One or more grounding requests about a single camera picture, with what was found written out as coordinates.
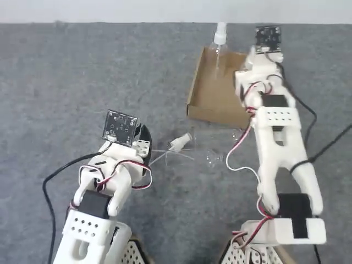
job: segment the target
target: cardboard box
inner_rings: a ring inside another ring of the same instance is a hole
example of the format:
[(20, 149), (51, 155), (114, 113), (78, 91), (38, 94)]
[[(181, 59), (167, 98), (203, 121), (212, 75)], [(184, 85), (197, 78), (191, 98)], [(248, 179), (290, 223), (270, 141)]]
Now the cardboard box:
[(215, 78), (213, 67), (206, 63), (204, 48), (194, 74), (187, 101), (187, 116), (194, 119), (245, 128), (249, 115), (235, 94), (234, 72), (239, 70), (246, 55), (230, 52), (223, 78)]

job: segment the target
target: spray bottle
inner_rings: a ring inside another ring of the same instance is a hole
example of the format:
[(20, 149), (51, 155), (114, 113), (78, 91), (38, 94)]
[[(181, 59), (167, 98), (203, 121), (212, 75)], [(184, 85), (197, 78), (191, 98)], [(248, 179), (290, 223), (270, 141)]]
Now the spray bottle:
[(208, 62), (213, 67), (215, 78), (221, 78), (225, 74), (227, 53), (229, 52), (226, 45), (226, 36), (226, 23), (219, 22), (214, 35), (214, 41), (208, 48)]

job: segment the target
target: white wall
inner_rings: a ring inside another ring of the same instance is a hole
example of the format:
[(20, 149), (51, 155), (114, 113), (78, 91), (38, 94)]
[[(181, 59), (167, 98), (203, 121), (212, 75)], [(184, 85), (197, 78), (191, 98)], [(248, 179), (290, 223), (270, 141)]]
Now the white wall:
[(352, 23), (352, 0), (0, 0), (0, 23)]

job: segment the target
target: white robotic arm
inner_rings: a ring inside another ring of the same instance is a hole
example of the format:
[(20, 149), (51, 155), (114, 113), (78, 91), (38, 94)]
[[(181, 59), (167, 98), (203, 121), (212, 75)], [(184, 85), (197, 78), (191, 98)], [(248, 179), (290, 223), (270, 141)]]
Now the white robotic arm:
[[(278, 169), (291, 170), (307, 159), (296, 102), (277, 68), (276, 63), (282, 60), (279, 48), (272, 52), (269, 47), (254, 46), (246, 59), (246, 70), (235, 73), (236, 95), (244, 107), (255, 112), (251, 126), (260, 161), (257, 191), (265, 208), (276, 216), (263, 225), (251, 243), (323, 244), (325, 224), (317, 218), (323, 202), (313, 165), (305, 163), (292, 173), (301, 194), (278, 194), (276, 190)], [(241, 231), (252, 234), (258, 223), (247, 221)]]
[[(102, 154), (80, 168), (80, 186), (72, 200), (75, 210), (68, 213), (54, 264), (121, 263), (132, 232), (116, 216), (149, 169), (143, 158), (151, 149), (149, 141), (129, 140), (131, 146), (106, 141)], [(138, 263), (144, 260), (139, 257)]]

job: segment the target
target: black cable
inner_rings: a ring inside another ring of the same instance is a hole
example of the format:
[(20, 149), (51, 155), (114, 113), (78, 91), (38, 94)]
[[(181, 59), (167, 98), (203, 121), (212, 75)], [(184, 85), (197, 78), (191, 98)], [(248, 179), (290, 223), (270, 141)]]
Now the black cable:
[(263, 263), (263, 258), (262, 258), (262, 254), (259, 252), (259, 250), (256, 250), (253, 247), (251, 247), (251, 250), (254, 250), (254, 251), (256, 251), (259, 254), (259, 264), (262, 264)]
[(317, 245), (314, 245), (314, 253), (315, 253), (315, 256), (317, 258), (318, 264), (321, 264), (320, 255), (319, 255), (319, 251), (318, 251)]
[(337, 141), (339, 141), (350, 129), (352, 128), (352, 124), (349, 124), (340, 134), (338, 134), (329, 144), (327, 144), (325, 147), (323, 147), (318, 153), (316, 153), (314, 156), (306, 159), (305, 161), (300, 161), (296, 164), (294, 164), (290, 170), (290, 173), (292, 172), (300, 165), (306, 164), (306, 163), (314, 163), (320, 156), (322, 156), (328, 149), (330, 149), (334, 144), (336, 144)]
[(44, 179), (43, 184), (42, 184), (42, 190), (43, 190), (43, 194), (44, 194), (45, 200), (46, 200), (46, 202), (48, 204), (48, 207), (49, 207), (50, 216), (51, 216), (51, 222), (52, 222), (52, 233), (51, 233), (51, 243), (50, 243), (50, 250), (49, 250), (49, 256), (48, 256), (48, 264), (51, 264), (52, 258), (53, 258), (53, 251), (54, 251), (54, 245), (55, 245), (55, 236), (56, 236), (56, 219), (55, 219), (55, 212), (54, 212), (53, 206), (51, 204), (51, 200), (49, 198), (49, 195), (48, 195), (48, 192), (47, 192), (47, 189), (46, 189), (46, 184), (52, 178), (54, 178), (57, 174), (62, 172), (64, 169), (70, 167), (71, 165), (73, 165), (73, 164), (75, 164), (77, 162), (80, 162), (80, 161), (83, 161), (83, 160), (87, 160), (89, 158), (93, 158), (95, 156), (103, 154), (105, 151), (107, 151), (109, 149), (111, 144), (112, 143), (110, 143), (109, 146), (105, 150), (103, 150), (101, 152), (88, 154), (88, 155), (82, 156), (80, 158), (74, 159), (73, 161), (70, 161), (66, 165), (58, 168), (55, 172), (53, 172), (52, 174), (50, 174), (48, 177), (46, 177)]
[(297, 94), (294, 92), (291, 84), (286, 79), (285, 69), (282, 66), (282, 64), (278, 63), (278, 62), (274, 62), (272, 59), (270, 59), (268, 53), (265, 53), (265, 56), (266, 56), (266, 58), (269, 61), (275, 63), (276, 66), (280, 69), (280, 72), (281, 72), (281, 75), (282, 75), (282, 79), (283, 79), (283, 86), (285, 86), (287, 88), (287, 90), (291, 93), (292, 97), (295, 98), (295, 100), (297, 100), (304, 108), (306, 108), (313, 115), (313, 121), (308, 126), (306, 134), (304, 136), (304, 146), (307, 149), (307, 147), (308, 147), (308, 139), (309, 139), (310, 133), (312, 131), (312, 128), (314, 127), (315, 123), (317, 122), (318, 116), (317, 116), (316, 112), (312, 108), (310, 108), (305, 102), (303, 102), (302, 99), (299, 98), (297, 96)]

